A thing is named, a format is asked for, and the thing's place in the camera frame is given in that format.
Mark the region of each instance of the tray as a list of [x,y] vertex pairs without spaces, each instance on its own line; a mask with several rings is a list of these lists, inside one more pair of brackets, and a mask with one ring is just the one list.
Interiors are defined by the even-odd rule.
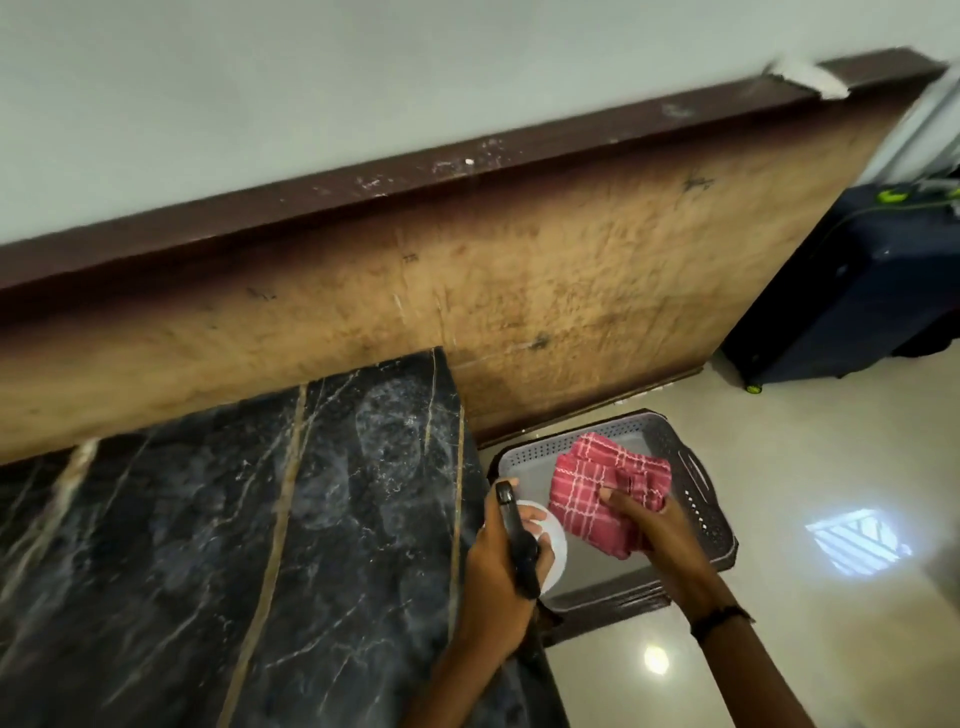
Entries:
[[[668,460],[673,472],[671,493],[695,526],[710,561],[718,570],[733,566],[737,541],[707,471],[659,412],[639,410],[504,448],[491,463],[490,480],[517,477],[519,497],[546,505],[557,455],[569,451],[587,432],[599,432],[632,452]],[[570,537],[567,542],[564,576],[541,601],[552,618],[544,643],[560,642],[670,603],[643,554],[619,561],[580,539]]]

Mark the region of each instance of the floor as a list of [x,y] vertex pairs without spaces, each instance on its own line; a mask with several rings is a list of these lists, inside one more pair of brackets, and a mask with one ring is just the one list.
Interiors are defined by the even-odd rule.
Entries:
[[[960,724],[960,344],[760,395],[721,359],[525,437],[641,407],[706,465],[740,541],[725,578],[818,726]],[[838,551],[837,526],[873,540]],[[573,728],[732,725],[676,607],[547,655]]]

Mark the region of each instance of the wristband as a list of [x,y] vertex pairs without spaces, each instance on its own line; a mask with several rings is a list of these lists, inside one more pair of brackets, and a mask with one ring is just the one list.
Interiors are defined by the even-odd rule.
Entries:
[[703,646],[704,640],[709,637],[710,632],[719,627],[725,621],[733,619],[734,617],[742,617],[750,624],[753,624],[756,620],[747,614],[747,610],[743,607],[733,604],[728,607],[721,607],[710,612],[706,617],[697,619],[693,624],[690,625],[690,634],[693,635],[693,639],[697,641],[697,644]]

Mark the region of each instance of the black marble countertop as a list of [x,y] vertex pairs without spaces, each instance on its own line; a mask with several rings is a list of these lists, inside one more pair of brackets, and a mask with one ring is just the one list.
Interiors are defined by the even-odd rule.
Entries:
[[[487,490],[442,350],[0,468],[0,724],[395,726]],[[542,650],[474,726],[564,725]]]

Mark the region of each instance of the red checkered cloth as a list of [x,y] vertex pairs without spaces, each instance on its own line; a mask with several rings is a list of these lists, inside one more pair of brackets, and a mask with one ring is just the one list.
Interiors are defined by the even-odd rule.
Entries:
[[652,511],[670,492],[670,464],[637,455],[603,435],[590,432],[557,457],[548,508],[564,530],[610,556],[626,559],[644,544],[636,526],[600,501],[600,488],[629,494]]

